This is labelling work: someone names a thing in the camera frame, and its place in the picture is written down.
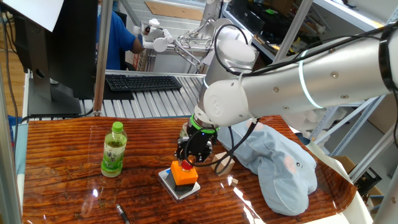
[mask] person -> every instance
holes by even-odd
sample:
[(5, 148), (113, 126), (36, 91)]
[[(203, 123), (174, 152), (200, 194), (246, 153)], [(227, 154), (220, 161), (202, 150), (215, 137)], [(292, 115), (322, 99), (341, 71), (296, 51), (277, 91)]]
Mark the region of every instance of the person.
[[(101, 3), (102, 0), (99, 0), (98, 18), (97, 18), (97, 48), (100, 36)], [(112, 11), (111, 28), (109, 32), (108, 58), (106, 59), (106, 69), (112, 69), (112, 70), (121, 69), (119, 49), (123, 49), (124, 51), (130, 50), (134, 54), (139, 54), (144, 50), (139, 39), (126, 29), (122, 19), (114, 11)]]

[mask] computer monitor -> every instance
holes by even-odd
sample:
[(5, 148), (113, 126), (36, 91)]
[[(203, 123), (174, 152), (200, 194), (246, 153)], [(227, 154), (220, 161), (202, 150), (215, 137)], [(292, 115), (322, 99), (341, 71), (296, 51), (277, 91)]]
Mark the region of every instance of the computer monitor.
[(98, 0), (64, 1), (53, 32), (10, 11), (18, 57), (33, 74), (28, 114), (80, 114), (78, 98), (92, 99), (94, 93)]

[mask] person's arm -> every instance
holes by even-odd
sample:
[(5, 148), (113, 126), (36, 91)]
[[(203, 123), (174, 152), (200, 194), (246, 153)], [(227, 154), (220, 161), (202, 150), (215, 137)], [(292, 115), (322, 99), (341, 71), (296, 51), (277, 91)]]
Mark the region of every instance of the person's arm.
[(141, 53), (143, 50), (145, 50), (145, 48), (142, 47), (142, 44), (139, 41), (139, 37), (137, 37), (133, 44), (132, 44), (132, 49), (131, 52), (134, 54), (139, 54)]
[(141, 53), (144, 48), (142, 47), (139, 38), (125, 28), (123, 21), (116, 13), (113, 12), (112, 16), (115, 19), (115, 26), (118, 32), (119, 47), (125, 51), (130, 50), (134, 54)]

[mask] monitor stand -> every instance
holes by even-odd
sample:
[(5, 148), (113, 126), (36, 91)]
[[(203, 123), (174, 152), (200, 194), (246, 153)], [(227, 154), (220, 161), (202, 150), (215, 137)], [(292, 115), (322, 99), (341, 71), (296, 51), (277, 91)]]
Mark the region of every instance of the monitor stand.
[(28, 115), (66, 115), (81, 114), (79, 99), (73, 91), (58, 83), (49, 84), (50, 96), (40, 94), (40, 87), (29, 79)]
[(30, 20), (25, 28), (33, 76), (29, 79), (28, 115), (80, 114), (79, 99), (73, 97), (73, 91), (60, 83), (50, 84), (45, 29)]

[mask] blue shirt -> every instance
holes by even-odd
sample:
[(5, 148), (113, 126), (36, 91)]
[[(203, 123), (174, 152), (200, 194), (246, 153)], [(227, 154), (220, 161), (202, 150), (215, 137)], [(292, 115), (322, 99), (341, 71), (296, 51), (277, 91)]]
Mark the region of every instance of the blue shirt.
[[(100, 20), (97, 19), (97, 43), (100, 36)], [(119, 50), (128, 51), (132, 49), (132, 45), (136, 36), (132, 35), (124, 26), (122, 19), (112, 11), (111, 30), (109, 32), (108, 58), (106, 59), (106, 69), (120, 70), (120, 54)]]

